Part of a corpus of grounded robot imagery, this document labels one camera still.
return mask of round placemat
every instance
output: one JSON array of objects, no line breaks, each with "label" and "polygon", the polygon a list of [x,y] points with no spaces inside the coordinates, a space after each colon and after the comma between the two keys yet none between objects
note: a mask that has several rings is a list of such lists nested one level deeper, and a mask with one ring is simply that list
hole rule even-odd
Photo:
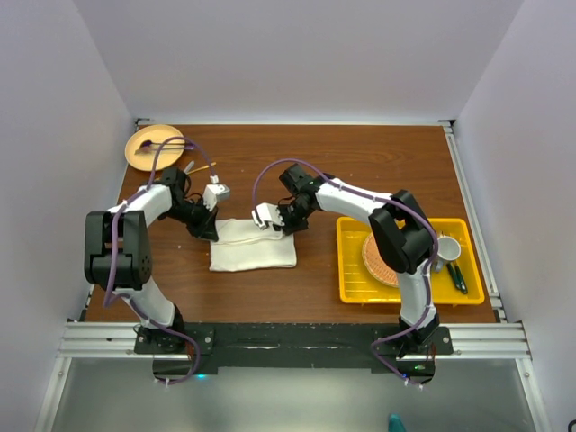
[{"label": "round placemat", "polygon": [[[167,124],[154,124],[152,126],[142,128],[134,135],[132,135],[126,143],[124,156],[126,157],[126,160],[131,167],[135,167],[140,171],[152,171],[152,164],[154,163],[154,156],[156,155],[156,151],[153,149],[157,148],[158,146],[154,146],[150,152],[136,154],[136,150],[140,148],[142,142],[150,140],[155,143],[162,143],[168,138],[182,136],[184,135],[180,130],[173,126],[168,126]],[[177,145],[184,146],[185,143],[183,140],[181,141],[180,139],[175,139],[166,145],[170,147]],[[183,153],[183,148],[166,149],[160,151],[156,169],[164,169],[166,167],[170,167],[182,156]]]},{"label": "round placemat", "polygon": [[398,287],[398,276],[380,258],[380,252],[376,246],[376,239],[371,233],[365,240],[362,247],[362,259],[370,275],[374,276],[383,284]]}]

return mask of yellow plastic bin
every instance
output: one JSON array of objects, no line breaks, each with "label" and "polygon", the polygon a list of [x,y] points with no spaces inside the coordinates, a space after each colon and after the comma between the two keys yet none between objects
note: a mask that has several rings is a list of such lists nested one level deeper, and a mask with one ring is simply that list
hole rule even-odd
[{"label": "yellow plastic bin", "polygon": [[[484,290],[474,259],[473,246],[466,222],[462,219],[430,219],[436,232],[454,237],[462,247],[456,263],[462,270],[468,288],[462,294],[454,285],[448,270],[432,273],[432,299],[435,304],[481,304]],[[372,232],[369,226],[352,218],[337,220],[338,274],[340,299],[346,303],[399,303],[400,290],[376,280],[366,269],[362,259],[362,246]]]}]

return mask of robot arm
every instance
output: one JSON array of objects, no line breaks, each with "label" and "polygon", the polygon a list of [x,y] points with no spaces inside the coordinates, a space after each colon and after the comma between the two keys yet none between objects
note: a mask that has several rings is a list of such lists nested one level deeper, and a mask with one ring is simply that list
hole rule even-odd
[{"label": "robot arm", "polygon": [[[187,174],[178,168],[164,170],[160,180],[126,207],[119,220],[121,247],[116,260],[113,292],[120,295],[137,314],[142,314],[165,327],[182,322],[177,307],[159,290],[152,278],[152,257],[148,227],[165,217],[176,219],[198,239],[218,241],[215,219],[217,203],[230,196],[223,184],[208,184],[202,199],[196,202],[185,197]],[[92,211],[85,223],[85,277],[92,284],[105,287],[113,266],[112,219],[122,207],[108,211]],[[142,326],[154,329],[149,320]]]},{"label": "robot arm", "polygon": [[[382,260],[398,275],[401,310],[400,326],[408,328],[426,317],[414,332],[417,343],[425,340],[438,327],[439,320],[434,304],[427,309],[427,290],[422,268],[430,257],[433,239],[425,227],[406,211],[394,205],[382,205],[374,197],[395,201],[411,208],[424,219],[426,216],[407,191],[394,195],[374,193],[344,183],[328,176],[313,178],[297,164],[280,175],[284,187],[292,194],[287,204],[262,203],[252,212],[256,225],[261,229],[274,227],[286,234],[308,228],[307,218],[316,210],[337,212],[362,221],[372,228]],[[399,228],[396,221],[404,221]]]}]

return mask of brown wooden tabletop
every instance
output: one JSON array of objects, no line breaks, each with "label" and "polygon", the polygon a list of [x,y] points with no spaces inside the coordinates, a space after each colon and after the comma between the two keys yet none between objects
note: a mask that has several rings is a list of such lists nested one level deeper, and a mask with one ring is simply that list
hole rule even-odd
[{"label": "brown wooden tabletop", "polygon": [[[429,218],[467,220],[452,159],[441,127],[417,126],[176,126],[196,140],[217,162],[230,199],[219,219],[250,219],[255,178],[279,158],[300,158],[344,181],[378,192],[411,191]],[[205,165],[198,152],[178,161]],[[258,201],[276,203],[286,196],[278,180],[288,165],[273,168],[258,189]],[[208,172],[192,174],[193,190],[202,192]],[[132,195],[149,174],[128,167],[121,199]],[[164,295],[186,321],[225,322],[397,322],[399,305],[344,304],[338,294],[337,214],[316,212],[310,228],[295,234],[298,265],[241,273],[211,273],[210,245],[192,238],[183,224],[162,220],[149,229],[153,275]],[[102,307],[96,287],[85,319],[136,321],[118,301]],[[478,306],[440,305],[440,320],[494,322],[489,296]]]}]

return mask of white cloth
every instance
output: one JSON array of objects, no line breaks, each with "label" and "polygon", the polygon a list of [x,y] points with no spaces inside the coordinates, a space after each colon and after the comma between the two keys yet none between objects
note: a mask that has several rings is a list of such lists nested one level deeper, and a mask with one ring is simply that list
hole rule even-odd
[{"label": "white cloth", "polygon": [[211,272],[294,267],[294,236],[272,228],[261,230],[252,220],[216,220],[218,242],[210,244]]}]

